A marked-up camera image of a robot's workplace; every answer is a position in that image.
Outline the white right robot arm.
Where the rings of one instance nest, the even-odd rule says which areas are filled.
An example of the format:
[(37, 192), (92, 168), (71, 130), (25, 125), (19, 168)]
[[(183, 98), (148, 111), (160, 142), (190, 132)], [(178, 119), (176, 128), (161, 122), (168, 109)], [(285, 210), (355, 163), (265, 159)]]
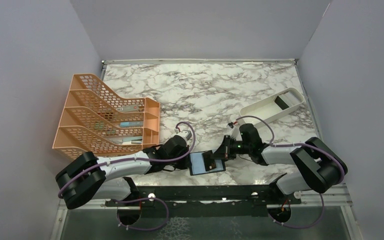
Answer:
[(346, 164), (318, 137), (304, 143), (270, 145), (262, 141), (251, 123), (241, 125), (239, 133), (240, 140), (225, 135), (210, 159), (227, 161), (247, 155), (257, 165), (295, 165), (297, 172), (283, 174), (269, 184), (269, 199), (276, 204), (299, 191), (323, 194), (348, 173)]

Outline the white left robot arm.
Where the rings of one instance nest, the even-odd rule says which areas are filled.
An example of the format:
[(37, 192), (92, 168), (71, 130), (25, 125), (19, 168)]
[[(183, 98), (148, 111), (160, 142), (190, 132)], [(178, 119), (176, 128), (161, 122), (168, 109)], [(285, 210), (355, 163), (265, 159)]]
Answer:
[(124, 205), (132, 205), (137, 200), (137, 191), (129, 176), (161, 172), (167, 166), (182, 168), (190, 153), (188, 140), (192, 137), (191, 131), (183, 130), (164, 144), (124, 156), (100, 157), (91, 151), (84, 152), (56, 175), (58, 197), (69, 210), (92, 199), (119, 199)]

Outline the black card holder wallet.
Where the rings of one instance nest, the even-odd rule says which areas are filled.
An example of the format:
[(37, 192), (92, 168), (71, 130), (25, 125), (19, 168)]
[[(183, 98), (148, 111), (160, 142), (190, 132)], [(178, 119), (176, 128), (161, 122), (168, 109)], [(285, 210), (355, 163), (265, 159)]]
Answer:
[(189, 154), (189, 173), (191, 176), (218, 173), (226, 171), (222, 159), (213, 159), (213, 150), (193, 152)]

